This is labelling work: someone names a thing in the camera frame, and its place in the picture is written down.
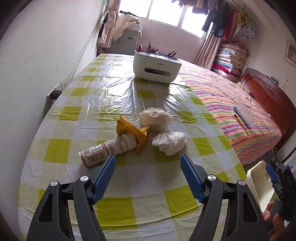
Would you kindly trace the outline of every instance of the framed picture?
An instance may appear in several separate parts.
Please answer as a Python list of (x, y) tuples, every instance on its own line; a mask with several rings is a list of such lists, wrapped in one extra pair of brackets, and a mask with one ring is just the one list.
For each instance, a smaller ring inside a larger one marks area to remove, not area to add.
[(285, 60), (296, 68), (296, 44), (288, 40)]

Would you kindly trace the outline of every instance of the electrical socket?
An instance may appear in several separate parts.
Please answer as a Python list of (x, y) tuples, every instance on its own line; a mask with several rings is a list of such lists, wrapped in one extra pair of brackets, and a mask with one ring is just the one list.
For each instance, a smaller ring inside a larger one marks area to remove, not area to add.
[(61, 81), (61, 86), (62, 86), (62, 91), (65, 90), (65, 88), (68, 86), (69, 82), (68, 82), (68, 78), (65, 77), (62, 81)]
[(61, 82), (54, 88), (54, 90), (62, 90)]

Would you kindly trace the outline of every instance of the striped bedsheet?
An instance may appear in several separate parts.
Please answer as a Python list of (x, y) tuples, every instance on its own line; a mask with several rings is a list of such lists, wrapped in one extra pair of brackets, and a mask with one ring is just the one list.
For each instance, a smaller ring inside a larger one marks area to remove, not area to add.
[[(182, 63), (179, 76), (213, 115), (243, 165), (263, 156), (280, 141), (281, 132), (273, 120), (235, 83), (188, 62)], [(233, 106), (241, 102), (256, 118), (252, 127), (245, 126), (248, 135), (234, 118)]]

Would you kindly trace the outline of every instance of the human hand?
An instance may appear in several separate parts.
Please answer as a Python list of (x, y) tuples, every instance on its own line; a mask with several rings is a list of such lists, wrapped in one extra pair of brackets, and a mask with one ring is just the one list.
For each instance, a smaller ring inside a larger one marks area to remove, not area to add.
[[(273, 203), (273, 201), (270, 202), (267, 205), (266, 210), (262, 213), (264, 221), (267, 221), (270, 218), (269, 210), (271, 209)], [(285, 230), (284, 220), (281, 219), (278, 213), (274, 216), (272, 220), (272, 225), (274, 227), (274, 233), (270, 236), (269, 241), (276, 241)]]

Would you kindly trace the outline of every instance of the crumpled white tissue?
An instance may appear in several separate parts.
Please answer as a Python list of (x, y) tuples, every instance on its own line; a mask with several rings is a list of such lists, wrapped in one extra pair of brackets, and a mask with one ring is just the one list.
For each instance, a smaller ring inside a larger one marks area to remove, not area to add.
[(186, 143), (186, 135), (180, 131), (162, 133), (152, 138), (152, 146), (158, 146), (166, 156), (172, 156), (181, 151)]
[(139, 120), (142, 126), (153, 125), (153, 131), (161, 131), (172, 122), (172, 116), (161, 108), (151, 107), (141, 112)]

